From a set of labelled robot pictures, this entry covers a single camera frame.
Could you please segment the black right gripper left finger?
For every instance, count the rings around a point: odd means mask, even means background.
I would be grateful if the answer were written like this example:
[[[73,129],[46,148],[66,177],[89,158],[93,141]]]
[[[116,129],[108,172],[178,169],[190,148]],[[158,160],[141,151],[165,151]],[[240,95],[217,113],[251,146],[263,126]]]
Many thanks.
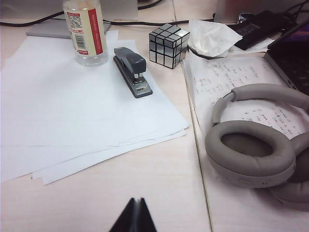
[[[123,209],[122,213],[113,224],[110,232],[129,232],[133,226],[133,217],[135,209],[135,199],[131,198]]]

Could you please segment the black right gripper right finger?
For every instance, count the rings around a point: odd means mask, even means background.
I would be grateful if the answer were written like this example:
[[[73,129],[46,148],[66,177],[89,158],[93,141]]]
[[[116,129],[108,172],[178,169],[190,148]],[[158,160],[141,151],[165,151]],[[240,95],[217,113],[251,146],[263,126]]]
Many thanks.
[[[137,232],[157,232],[144,198],[141,198],[138,203],[137,213]]]

